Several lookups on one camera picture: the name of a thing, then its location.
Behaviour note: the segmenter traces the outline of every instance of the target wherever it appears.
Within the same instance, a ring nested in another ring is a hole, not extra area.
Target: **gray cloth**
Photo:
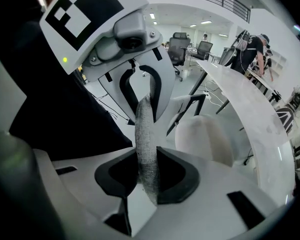
[[[157,205],[159,168],[150,93],[139,101],[136,108],[134,135],[139,164],[139,180],[151,202]]]

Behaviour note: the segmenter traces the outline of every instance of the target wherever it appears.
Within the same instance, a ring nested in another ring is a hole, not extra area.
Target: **office chair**
[[[176,66],[183,66],[185,64],[186,50],[190,44],[190,41],[191,39],[187,38],[187,33],[181,32],[174,33],[169,40],[168,54],[180,82],[182,82],[183,79],[180,76],[180,71],[176,68]]]
[[[197,54],[192,54],[192,57],[199,60],[208,60],[209,53],[214,44],[211,42],[201,41],[199,47],[196,49]]]

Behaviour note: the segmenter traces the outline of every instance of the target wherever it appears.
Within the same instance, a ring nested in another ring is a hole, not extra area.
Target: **ceiling light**
[[[211,20],[207,20],[207,21],[202,21],[201,24],[208,24],[208,23],[212,23]]]
[[[300,32],[300,26],[299,25],[294,25],[293,27]]]
[[[38,0],[39,1],[39,4],[41,5],[41,6],[46,6],[46,4],[45,4],[45,1],[44,0]]]

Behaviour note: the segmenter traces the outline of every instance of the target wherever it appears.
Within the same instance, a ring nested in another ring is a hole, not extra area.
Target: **black sleeve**
[[[257,52],[264,54],[264,44],[259,37],[255,37],[255,49]]]
[[[132,147],[109,112],[64,71],[40,28],[41,15],[37,0],[0,0],[0,61],[26,95],[9,132],[51,160]],[[80,133],[87,133],[84,143]]]
[[[268,63],[266,65],[272,67],[272,60],[270,58],[268,59]]]

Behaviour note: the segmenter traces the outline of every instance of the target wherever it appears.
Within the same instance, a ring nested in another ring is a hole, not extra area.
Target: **tabletop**
[[[271,91],[272,93],[274,93],[275,91],[273,90],[273,88],[271,87],[271,85],[264,79],[264,78],[262,78],[262,77],[260,77],[260,76],[258,76],[255,72],[253,72],[253,70],[251,70],[251,69],[247,69],[247,71],[249,71],[249,73],[251,74],[251,75],[253,75],[253,77],[255,78],[255,79],[257,79],[261,84],[263,84],[263,86],[265,87],[265,88],[267,88],[269,91]]]
[[[249,138],[259,187],[284,205],[295,185],[292,147],[276,111],[244,75],[203,60],[197,63],[216,82],[238,114]]]
[[[210,56],[212,56],[212,57],[221,58],[221,56],[219,56],[219,55],[213,54],[213,53],[211,53],[211,52],[208,52],[208,53],[209,53]]]

